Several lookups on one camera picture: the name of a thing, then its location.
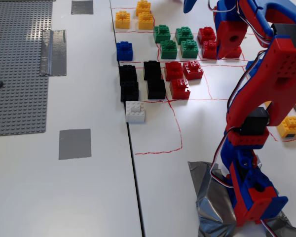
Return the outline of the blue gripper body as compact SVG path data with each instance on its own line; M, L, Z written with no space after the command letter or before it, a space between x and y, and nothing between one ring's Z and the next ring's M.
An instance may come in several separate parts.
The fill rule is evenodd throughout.
M221 21L238 21L235 5L236 0L219 0L216 8L218 12L215 13L215 25L219 25Z

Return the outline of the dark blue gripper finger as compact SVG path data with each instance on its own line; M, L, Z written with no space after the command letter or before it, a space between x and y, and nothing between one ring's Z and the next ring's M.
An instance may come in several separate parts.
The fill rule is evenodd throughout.
M196 2L197 0L184 0L184 13L189 13L193 9Z

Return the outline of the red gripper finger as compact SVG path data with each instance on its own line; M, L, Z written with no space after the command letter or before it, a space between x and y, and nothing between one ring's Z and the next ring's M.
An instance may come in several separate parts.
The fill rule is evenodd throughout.
M217 58L224 58L240 46L247 28L243 21L221 21L217 28Z

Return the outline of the red blue gripper finger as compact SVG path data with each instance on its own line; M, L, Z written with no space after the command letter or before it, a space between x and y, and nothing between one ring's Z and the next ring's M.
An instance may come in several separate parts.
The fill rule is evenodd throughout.
M221 51L221 47L217 47L217 59L223 59L222 56L219 56L219 53ZM225 58L239 58L239 47L233 49L231 52L229 52Z

